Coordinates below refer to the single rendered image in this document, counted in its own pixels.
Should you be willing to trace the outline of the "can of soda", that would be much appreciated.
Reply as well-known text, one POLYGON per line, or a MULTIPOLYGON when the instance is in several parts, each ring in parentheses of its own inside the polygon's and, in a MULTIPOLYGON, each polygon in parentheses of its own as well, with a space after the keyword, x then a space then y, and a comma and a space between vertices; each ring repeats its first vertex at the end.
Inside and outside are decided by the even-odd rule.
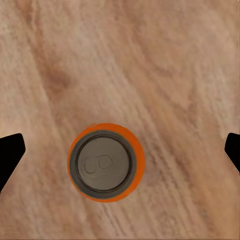
POLYGON ((139 185, 145 154, 130 130, 114 123, 99 123, 75 138, 67 169, 80 193, 96 202, 112 203, 126 198, 139 185))

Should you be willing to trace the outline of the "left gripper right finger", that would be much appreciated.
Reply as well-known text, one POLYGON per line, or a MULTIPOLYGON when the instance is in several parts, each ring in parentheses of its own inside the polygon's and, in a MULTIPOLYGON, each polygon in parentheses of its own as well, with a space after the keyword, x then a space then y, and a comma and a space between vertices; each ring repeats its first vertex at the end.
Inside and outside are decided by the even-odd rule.
POLYGON ((240 172, 240 134, 229 133, 224 150, 240 172))

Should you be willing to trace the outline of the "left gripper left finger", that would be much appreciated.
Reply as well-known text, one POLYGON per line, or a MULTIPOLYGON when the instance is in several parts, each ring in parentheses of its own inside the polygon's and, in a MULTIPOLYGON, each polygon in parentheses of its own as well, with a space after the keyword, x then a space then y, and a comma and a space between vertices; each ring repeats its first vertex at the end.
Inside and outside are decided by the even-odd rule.
POLYGON ((25 142, 21 133, 0 138, 0 192, 25 152, 25 142))

